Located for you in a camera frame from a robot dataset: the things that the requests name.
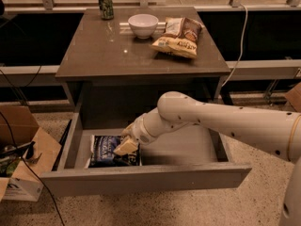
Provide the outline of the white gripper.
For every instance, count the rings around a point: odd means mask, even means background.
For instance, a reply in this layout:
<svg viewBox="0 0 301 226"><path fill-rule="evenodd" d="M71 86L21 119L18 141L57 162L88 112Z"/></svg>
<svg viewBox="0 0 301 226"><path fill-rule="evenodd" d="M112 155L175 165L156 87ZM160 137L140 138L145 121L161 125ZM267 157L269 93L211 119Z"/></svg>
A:
<svg viewBox="0 0 301 226"><path fill-rule="evenodd" d="M132 124L128 125L120 133L120 135L125 138L114 150L114 153L123 156L135 152L138 149L138 143L141 145L152 143L157 139L155 135L155 125L157 122L158 116L151 113L145 113L136 118Z"/></svg>

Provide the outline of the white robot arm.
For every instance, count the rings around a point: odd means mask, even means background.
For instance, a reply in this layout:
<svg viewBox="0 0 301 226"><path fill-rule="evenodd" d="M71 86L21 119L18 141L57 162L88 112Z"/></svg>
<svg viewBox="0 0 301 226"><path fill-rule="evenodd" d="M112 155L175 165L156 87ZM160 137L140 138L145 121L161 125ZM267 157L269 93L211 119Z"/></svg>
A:
<svg viewBox="0 0 301 226"><path fill-rule="evenodd" d="M294 163L279 226L301 226L301 114L234 105L208 104L178 91L163 94L157 106L135 119L122 132L115 149L132 153L159 136L189 123L202 125L263 152Z"/></svg>

